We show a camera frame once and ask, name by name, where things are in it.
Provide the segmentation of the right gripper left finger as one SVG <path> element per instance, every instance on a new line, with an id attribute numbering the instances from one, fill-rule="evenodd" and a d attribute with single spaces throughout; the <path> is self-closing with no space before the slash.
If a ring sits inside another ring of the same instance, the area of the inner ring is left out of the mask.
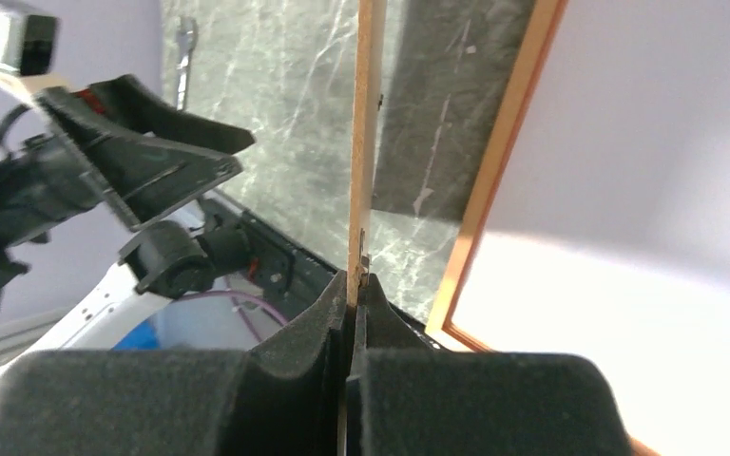
<path id="1" fill-rule="evenodd" d="M 0 378 L 0 455 L 332 455 L 346 279 L 250 351 L 37 351 Z"/>

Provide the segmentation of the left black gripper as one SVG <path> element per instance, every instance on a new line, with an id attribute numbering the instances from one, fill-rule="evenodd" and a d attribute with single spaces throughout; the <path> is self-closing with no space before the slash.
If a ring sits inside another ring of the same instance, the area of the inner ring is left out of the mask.
<path id="1" fill-rule="evenodd" d="M 237 176 L 247 129 L 179 110 L 127 74 L 72 92 L 40 90 L 34 103 L 52 136 L 26 141 L 0 161 L 0 297 L 29 265 L 10 257 L 23 243 L 105 202 L 138 232 Z"/>

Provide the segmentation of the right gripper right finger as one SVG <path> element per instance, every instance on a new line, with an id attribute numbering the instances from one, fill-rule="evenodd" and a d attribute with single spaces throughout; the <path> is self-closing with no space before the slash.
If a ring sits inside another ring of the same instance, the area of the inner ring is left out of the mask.
<path id="1" fill-rule="evenodd" d="M 563 353 L 427 345 L 377 277 L 360 287 L 347 380 L 350 455 L 629 455 L 610 386 Z"/>

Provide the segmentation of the brown backing board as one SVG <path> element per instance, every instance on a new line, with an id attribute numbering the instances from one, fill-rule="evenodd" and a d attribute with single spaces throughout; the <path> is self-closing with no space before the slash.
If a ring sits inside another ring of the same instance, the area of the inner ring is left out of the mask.
<path id="1" fill-rule="evenodd" d="M 360 292 L 367 287 L 369 277 L 386 6 L 383 0 L 358 3 L 346 278 L 346 300 L 352 309 L 359 304 Z"/>

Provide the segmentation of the wooden picture frame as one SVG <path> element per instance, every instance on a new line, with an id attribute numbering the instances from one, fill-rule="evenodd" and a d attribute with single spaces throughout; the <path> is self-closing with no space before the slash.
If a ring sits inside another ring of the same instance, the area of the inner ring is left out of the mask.
<path id="1" fill-rule="evenodd" d="M 527 114 L 565 7 L 562 1 L 539 1 L 533 8 L 464 213 L 461 232 L 439 289 L 441 296 L 456 299 L 461 294 L 462 279 L 474 256 L 476 235 L 485 225 L 488 207 Z M 647 446 L 630 437 L 629 441 L 633 448 L 629 455 L 648 453 Z"/>

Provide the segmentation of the landscape photo print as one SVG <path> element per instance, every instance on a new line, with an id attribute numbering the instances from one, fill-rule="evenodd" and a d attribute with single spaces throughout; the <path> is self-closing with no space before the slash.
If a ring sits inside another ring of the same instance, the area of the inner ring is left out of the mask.
<path id="1" fill-rule="evenodd" d="M 591 360 L 630 435 L 730 455 L 730 1 L 570 1 L 452 329 Z"/>

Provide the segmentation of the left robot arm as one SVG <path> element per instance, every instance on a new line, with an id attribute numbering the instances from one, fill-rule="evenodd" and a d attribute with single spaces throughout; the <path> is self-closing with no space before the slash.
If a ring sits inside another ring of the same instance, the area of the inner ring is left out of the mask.
<path id="1" fill-rule="evenodd" d="M 0 161 L 0 298 L 28 271 L 9 250 L 44 243 L 63 222 L 107 205 L 133 233 L 117 261 L 32 352 L 109 350 L 156 311 L 210 290 L 227 273 L 210 235 L 192 236 L 171 215 L 241 171 L 246 129 L 167 104 L 124 75 L 72 90 L 56 76 L 0 77 L 18 100 L 8 130 L 34 111 L 45 134 Z"/>

